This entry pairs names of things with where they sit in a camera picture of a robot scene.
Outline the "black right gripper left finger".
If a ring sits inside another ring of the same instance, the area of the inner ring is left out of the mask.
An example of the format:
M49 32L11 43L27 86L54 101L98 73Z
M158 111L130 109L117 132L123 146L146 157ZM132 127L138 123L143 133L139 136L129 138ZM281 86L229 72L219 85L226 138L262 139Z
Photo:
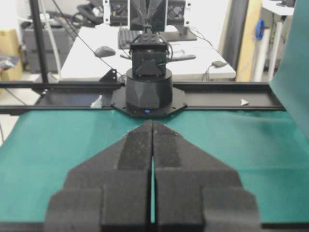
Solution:
M70 169L50 199L47 232L143 232L150 216L153 122Z

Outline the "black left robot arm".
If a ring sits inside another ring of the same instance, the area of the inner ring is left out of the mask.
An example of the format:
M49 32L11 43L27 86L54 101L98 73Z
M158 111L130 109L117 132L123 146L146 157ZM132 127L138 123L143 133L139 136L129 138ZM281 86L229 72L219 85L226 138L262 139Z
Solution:
M173 100L171 71L166 68L169 44L146 24L142 34L131 43L130 52L127 111L135 116L165 116Z

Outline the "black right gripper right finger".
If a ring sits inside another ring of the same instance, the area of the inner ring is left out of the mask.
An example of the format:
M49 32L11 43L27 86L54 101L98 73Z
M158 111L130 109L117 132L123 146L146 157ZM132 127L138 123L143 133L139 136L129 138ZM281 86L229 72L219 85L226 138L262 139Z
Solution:
M161 232L258 232L255 196L231 166L153 124L156 222Z

